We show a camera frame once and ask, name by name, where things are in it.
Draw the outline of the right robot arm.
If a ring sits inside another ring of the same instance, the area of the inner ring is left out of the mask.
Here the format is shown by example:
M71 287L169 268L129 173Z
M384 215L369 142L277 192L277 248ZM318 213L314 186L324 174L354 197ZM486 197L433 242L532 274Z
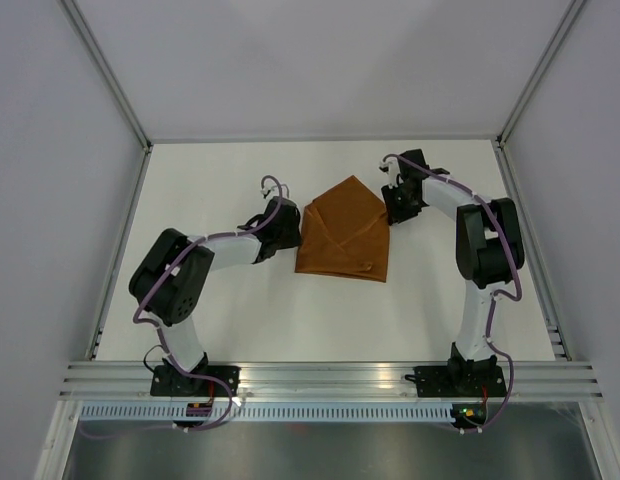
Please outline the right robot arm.
M388 154L379 168L387 176L381 192L389 225L411 220L427 207L454 221L455 261L465 281L461 327L446 365L417 367L411 380L422 396L473 396L483 388L504 395L492 327L499 300L523 296L519 272L525 252L514 202L482 196L449 171L431 168L420 149Z

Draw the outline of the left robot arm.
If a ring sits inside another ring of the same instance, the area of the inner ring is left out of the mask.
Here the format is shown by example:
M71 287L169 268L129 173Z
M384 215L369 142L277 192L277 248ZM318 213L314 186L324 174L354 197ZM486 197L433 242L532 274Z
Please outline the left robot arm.
M193 313L207 277L299 247L300 221L297 205L276 196L238 232L195 238L168 228L159 235L128 285L138 302L133 322L152 325L164 352L162 364L152 369L155 389L182 396L196 396L206 389L208 358L196 334Z

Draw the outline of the brown satin napkin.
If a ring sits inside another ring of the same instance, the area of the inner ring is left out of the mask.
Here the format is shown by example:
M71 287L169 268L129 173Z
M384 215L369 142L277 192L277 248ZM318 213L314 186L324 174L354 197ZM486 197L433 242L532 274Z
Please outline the brown satin napkin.
M350 176L304 207L295 271L384 283L390 227L384 202Z

